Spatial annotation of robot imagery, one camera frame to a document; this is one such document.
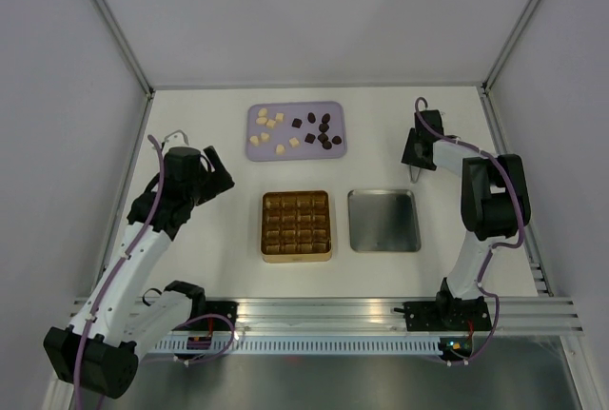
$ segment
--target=gray floor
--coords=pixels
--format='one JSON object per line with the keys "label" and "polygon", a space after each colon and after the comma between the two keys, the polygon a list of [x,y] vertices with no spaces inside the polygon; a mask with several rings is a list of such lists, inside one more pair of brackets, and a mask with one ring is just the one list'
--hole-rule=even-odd
{"label": "gray floor", "polygon": [[[97,399],[86,394],[86,409]],[[579,409],[556,344],[494,339],[467,367],[416,357],[231,356],[145,364],[105,410]]]}

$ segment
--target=metal tray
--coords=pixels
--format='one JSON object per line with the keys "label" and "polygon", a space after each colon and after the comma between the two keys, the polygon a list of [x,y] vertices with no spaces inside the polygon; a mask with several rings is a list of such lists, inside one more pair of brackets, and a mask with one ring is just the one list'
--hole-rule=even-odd
{"label": "metal tray", "polygon": [[349,241],[355,251],[421,249],[414,195],[407,189],[354,189],[348,194]]}

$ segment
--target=tray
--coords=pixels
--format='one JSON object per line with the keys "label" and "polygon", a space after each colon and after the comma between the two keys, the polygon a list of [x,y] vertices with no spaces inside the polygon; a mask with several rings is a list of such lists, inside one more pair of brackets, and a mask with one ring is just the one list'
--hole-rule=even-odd
{"label": "tray", "polygon": [[[282,113],[284,115],[283,122],[276,123],[273,129],[266,125],[257,124],[258,112],[263,108],[266,109],[266,117],[270,119],[274,119],[277,113]],[[316,120],[313,124],[307,120],[309,112],[315,115]],[[331,149],[323,148],[322,143],[317,138],[321,134],[319,125],[326,113],[330,114],[329,131],[326,135],[330,141],[335,136],[340,136],[342,140],[338,145],[333,144]],[[300,128],[292,126],[294,119],[302,120]],[[246,156],[251,161],[317,160],[341,158],[346,154],[343,107],[335,101],[257,104],[250,107],[247,112],[246,131]],[[249,138],[252,136],[260,138],[262,132],[269,134],[269,141],[260,142],[258,146],[251,144]],[[305,137],[309,133],[315,136],[315,141],[312,144],[305,142]],[[289,143],[289,140],[294,137],[300,143],[296,147],[292,147]],[[284,146],[285,153],[283,155],[276,153],[277,145]]]}
{"label": "tray", "polygon": [[325,191],[266,193],[262,223],[260,248],[267,263],[310,263],[332,256]]}

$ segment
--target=white work surface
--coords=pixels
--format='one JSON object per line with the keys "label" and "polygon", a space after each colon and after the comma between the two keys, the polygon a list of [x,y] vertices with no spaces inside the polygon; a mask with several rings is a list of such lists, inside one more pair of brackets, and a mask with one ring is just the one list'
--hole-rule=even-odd
{"label": "white work surface", "polygon": [[[202,286],[209,297],[434,296],[452,269],[465,228],[461,180],[425,171],[411,185],[402,165],[413,102],[425,96],[443,115],[444,130],[494,149],[473,87],[273,88],[158,91],[146,134],[162,139],[183,130],[191,146],[213,145],[235,187],[196,207],[152,271],[146,288],[173,280]],[[341,159],[253,163],[246,158],[246,113],[258,103],[338,101],[344,108],[347,152]],[[123,217],[158,163],[145,139]],[[355,188],[408,188],[415,195],[422,248],[417,253],[358,253],[349,245],[347,193]],[[262,197],[268,191],[322,189],[332,213],[332,259],[267,264],[260,252]],[[117,242],[127,222],[123,221]],[[502,296],[536,296],[524,250],[497,252],[484,281]]]}

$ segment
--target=black cable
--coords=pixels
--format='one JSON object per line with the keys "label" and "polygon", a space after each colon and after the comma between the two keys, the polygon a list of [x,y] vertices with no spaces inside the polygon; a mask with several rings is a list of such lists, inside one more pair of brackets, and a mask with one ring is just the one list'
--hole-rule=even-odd
{"label": "black cable", "polygon": [[146,300],[146,294],[148,294],[148,292],[150,291],[154,291],[155,293],[158,293],[159,296],[161,296],[163,294],[163,291],[161,291],[160,289],[157,288],[149,288],[146,290],[146,292],[142,295],[142,304],[145,305],[146,307],[150,307],[152,304],[149,303]]}

